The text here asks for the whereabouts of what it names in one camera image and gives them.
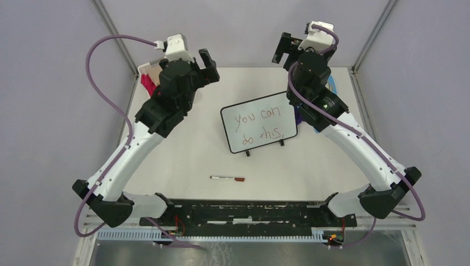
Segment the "black framed whiteboard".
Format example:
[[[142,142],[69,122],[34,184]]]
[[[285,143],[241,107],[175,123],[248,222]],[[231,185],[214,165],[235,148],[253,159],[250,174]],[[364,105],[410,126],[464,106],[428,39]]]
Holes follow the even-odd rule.
[[[296,137],[295,110],[286,92],[279,92],[242,103],[225,106],[220,116],[229,151],[249,152]]]

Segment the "white red whiteboard marker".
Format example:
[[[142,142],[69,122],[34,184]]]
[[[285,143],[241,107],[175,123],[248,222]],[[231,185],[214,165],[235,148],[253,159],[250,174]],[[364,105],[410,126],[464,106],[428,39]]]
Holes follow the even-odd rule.
[[[232,181],[235,181],[234,180],[235,177],[227,177],[227,176],[210,176],[210,179],[213,179],[213,180],[232,180]]]

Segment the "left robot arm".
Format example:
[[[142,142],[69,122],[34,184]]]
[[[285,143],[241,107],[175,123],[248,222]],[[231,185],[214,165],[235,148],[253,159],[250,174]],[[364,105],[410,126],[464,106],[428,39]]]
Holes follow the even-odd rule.
[[[125,140],[93,176],[73,184],[73,191],[105,225],[114,228],[128,218],[150,217],[161,226],[173,221],[174,211],[165,196],[136,195],[124,188],[149,153],[188,115],[196,91],[219,81],[216,62],[208,50],[198,52],[203,69],[194,59],[160,61],[160,85],[135,115]]]

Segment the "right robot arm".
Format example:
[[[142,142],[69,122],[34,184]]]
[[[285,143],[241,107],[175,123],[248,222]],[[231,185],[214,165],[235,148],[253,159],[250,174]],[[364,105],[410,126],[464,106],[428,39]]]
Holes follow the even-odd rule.
[[[426,218],[414,185],[422,174],[394,160],[359,125],[348,106],[326,88],[331,75],[328,61],[334,45],[318,51],[312,44],[303,48],[301,39],[282,33],[272,61],[284,54],[288,72],[287,99],[302,119],[340,147],[363,172],[369,183],[361,188],[333,193],[323,203],[320,219],[334,226],[348,214],[366,212],[377,219],[390,213],[414,221]]]

